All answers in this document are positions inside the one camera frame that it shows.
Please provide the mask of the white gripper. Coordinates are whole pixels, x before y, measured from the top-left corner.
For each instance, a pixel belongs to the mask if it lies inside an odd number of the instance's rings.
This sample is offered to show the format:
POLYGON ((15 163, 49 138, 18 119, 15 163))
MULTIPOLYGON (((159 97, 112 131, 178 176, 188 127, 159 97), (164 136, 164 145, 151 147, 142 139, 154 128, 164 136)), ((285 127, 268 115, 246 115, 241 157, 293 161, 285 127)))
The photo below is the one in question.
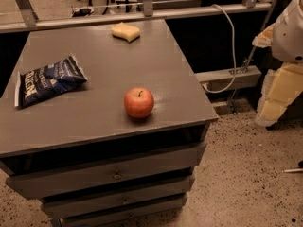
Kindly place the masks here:
POLYGON ((276 71, 269 69, 264 78, 255 117, 259 126, 274 125, 303 92, 302 3, 292 0, 276 22, 252 41, 256 47, 272 47, 273 57, 285 61, 276 71))

